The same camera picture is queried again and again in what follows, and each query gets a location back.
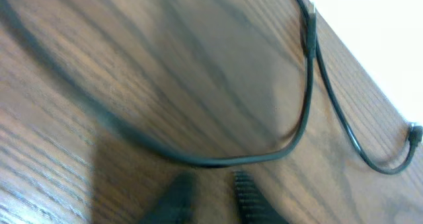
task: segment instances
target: white surface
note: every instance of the white surface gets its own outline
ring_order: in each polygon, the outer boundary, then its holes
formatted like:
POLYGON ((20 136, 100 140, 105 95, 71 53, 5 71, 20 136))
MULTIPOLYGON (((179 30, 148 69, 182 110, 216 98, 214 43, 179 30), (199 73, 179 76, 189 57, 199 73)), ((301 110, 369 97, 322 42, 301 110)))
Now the white surface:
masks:
POLYGON ((421 0, 312 0, 409 121, 423 123, 421 0))

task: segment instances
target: cord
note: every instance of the cord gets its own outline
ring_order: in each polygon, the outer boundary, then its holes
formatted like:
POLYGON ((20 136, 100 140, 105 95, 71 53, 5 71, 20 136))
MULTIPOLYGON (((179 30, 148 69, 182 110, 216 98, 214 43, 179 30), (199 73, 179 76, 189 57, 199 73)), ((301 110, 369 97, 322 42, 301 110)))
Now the cord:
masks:
POLYGON ((17 13, 14 12, 13 8, 10 6, 7 0, 0 0, 0 11, 5 15, 7 23, 9 23, 9 28, 14 33, 18 32, 16 35, 17 38, 20 38, 21 41, 26 42, 29 45, 29 48, 32 50, 32 53, 38 55, 39 59, 42 61, 42 64, 49 67, 52 71, 60 75, 65 81, 67 81, 76 91, 83 95, 87 102, 96 108, 97 111, 100 111, 103 117, 107 117, 108 121, 111 124, 114 124, 114 127, 124 133, 127 137, 130 137, 132 140, 137 141, 142 144, 145 148, 149 149, 156 154, 168 158, 174 162, 183 163, 186 165, 191 165, 195 167, 204 167, 204 168, 219 168, 219 167, 230 167, 235 165, 244 165, 251 163, 259 163, 264 161, 273 161, 281 159, 286 155, 290 154, 297 144, 299 143, 301 137, 305 132, 307 126, 310 106, 311 106, 311 95, 313 92, 313 61, 314 58, 317 58, 317 63, 322 75, 323 82, 325 84, 326 90, 328 92, 330 101, 335 109, 336 115, 338 116, 342 127, 345 129, 350 141, 353 144, 354 149, 360 155, 360 157, 366 162, 369 167, 377 172, 383 174, 396 174, 404 170, 411 162, 416 147, 422 141, 422 126, 412 126, 408 131, 408 141, 410 143, 410 149, 408 150, 408 155, 403 163, 401 163, 396 168, 383 168, 377 166, 372 162, 369 157, 364 152, 362 146, 358 143, 354 132, 352 131, 350 125, 348 124, 346 117, 340 108, 340 105, 335 97, 332 86, 330 84, 325 64, 323 62, 322 53, 320 50, 319 41, 317 40, 317 30, 316 30, 316 13, 313 8, 313 11, 308 11, 303 0, 296 0, 299 8, 301 10, 301 15, 303 22, 305 24, 306 30, 306 42, 303 47, 305 57, 306 57, 306 83, 305 83, 305 93, 303 97, 303 106, 301 108, 301 113, 299 117, 299 125, 291 141, 279 151, 272 153, 267 153, 263 155, 250 155, 250 156, 240 156, 240 157, 228 157, 228 158, 209 158, 209 157, 199 157, 193 155, 187 155, 181 152, 178 152, 171 148, 168 145, 158 142, 156 139, 149 137, 148 135, 136 130, 131 124, 125 122, 123 119, 117 117, 111 111, 102 105, 99 101, 90 97, 75 81, 68 75, 60 66, 59 63, 49 54, 49 52, 41 46, 38 40, 35 38, 32 33, 26 29, 19 19, 17 13))

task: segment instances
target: wooden surface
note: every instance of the wooden surface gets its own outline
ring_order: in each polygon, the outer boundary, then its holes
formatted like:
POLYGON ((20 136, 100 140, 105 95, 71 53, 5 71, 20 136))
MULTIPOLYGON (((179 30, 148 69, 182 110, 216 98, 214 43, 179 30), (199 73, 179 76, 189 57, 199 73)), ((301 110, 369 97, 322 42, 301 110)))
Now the wooden surface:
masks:
MULTIPOLYGON (((182 170, 198 175, 195 223, 237 222, 230 172, 240 167, 189 168, 156 157, 91 99, 187 153, 277 149, 295 127, 304 90, 294 0, 7 1, 52 58, 22 41, 2 12, 2 222, 136 223, 182 170), (52 59, 83 92, 49 67, 52 59)), ((322 18, 318 27, 358 138, 375 159, 401 152, 406 122, 322 18)), ((422 152, 400 175, 370 170, 315 75, 298 147, 281 161, 242 168, 292 223, 421 223, 422 152)))

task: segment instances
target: wood grain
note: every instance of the wood grain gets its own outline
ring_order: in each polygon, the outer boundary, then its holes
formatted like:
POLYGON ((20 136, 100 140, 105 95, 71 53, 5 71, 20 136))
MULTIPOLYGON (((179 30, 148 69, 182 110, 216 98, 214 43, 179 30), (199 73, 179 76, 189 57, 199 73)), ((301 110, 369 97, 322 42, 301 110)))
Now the wood grain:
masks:
MULTIPOLYGON (((103 110, 187 153, 277 149, 304 90, 294 0, 7 1, 51 54, 37 54, 2 12, 2 222, 136 223, 182 170, 198 175, 195 223, 237 222, 230 171, 241 167, 170 163, 133 144, 103 110)), ((318 29, 358 138, 375 159, 394 157, 406 122, 321 17, 318 29)), ((370 170, 315 74, 299 146, 242 168, 292 223, 420 223, 422 152, 400 175, 370 170)))

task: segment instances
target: cable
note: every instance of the cable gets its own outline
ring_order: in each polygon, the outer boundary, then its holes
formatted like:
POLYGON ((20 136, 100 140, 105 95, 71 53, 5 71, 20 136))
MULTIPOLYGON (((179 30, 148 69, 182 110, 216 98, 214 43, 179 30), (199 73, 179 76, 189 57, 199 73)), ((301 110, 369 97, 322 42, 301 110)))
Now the cable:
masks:
POLYGON ((68 75, 59 63, 54 59, 49 52, 41 46, 36 37, 31 34, 31 32, 26 29, 19 19, 17 13, 14 12, 13 8, 10 6, 7 0, 0 0, 0 12, 5 16, 7 23, 11 32, 18 32, 16 34, 17 38, 20 38, 20 41, 26 42, 29 45, 29 48, 32 50, 32 53, 38 55, 39 60, 42 61, 42 64, 47 66, 52 71, 56 72, 67 81, 78 93, 80 93, 87 102, 95 107, 95 110, 101 114, 102 117, 108 118, 108 121, 114 125, 114 128, 121 133, 124 133, 126 137, 130 137, 133 141, 137 141, 142 144, 145 148, 149 149, 156 154, 166 157, 174 162, 183 163, 186 165, 191 165, 195 167, 205 167, 205 168, 219 168, 219 167, 230 167, 235 165, 244 165, 251 163, 259 163, 264 161, 273 161, 281 159, 286 155, 290 154, 300 139, 302 138, 305 128, 307 126, 310 106, 311 106, 311 95, 313 92, 313 61, 314 58, 317 58, 317 63, 319 64, 319 69, 322 75, 323 82, 325 84, 326 90, 328 92, 330 101, 335 109, 335 112, 345 129, 350 141, 353 144, 354 149, 360 155, 360 157, 366 162, 369 167, 377 172, 383 174, 396 174, 404 170, 411 162, 414 155, 415 149, 419 143, 422 141, 422 126, 413 126, 408 131, 408 141, 410 143, 410 149, 408 155, 401 165, 397 168, 381 168, 373 163, 369 157, 364 152, 362 146, 358 143, 356 136, 354 135, 350 125, 348 124, 346 117, 343 111, 340 108, 340 105, 335 97, 333 89, 330 85, 330 81, 326 72, 325 64, 323 62, 323 57, 320 50, 319 41, 317 40, 317 30, 316 30, 316 14, 313 11, 309 12, 302 0, 296 0, 299 8, 301 10, 301 15, 303 23, 306 30, 306 42, 303 47, 305 58, 306 58, 306 83, 305 83, 305 92, 303 97, 303 106, 301 108, 301 113, 299 117, 299 125, 291 141, 279 151, 272 153, 267 153, 263 155, 250 155, 250 156, 240 156, 240 157, 228 157, 228 158, 209 158, 209 157, 199 157, 193 155, 187 155, 181 152, 178 152, 171 148, 168 145, 162 144, 157 140, 149 137, 148 135, 136 130, 131 124, 127 123, 123 119, 117 117, 111 111, 102 105, 99 101, 95 100, 89 94, 87 94, 72 78, 68 75))

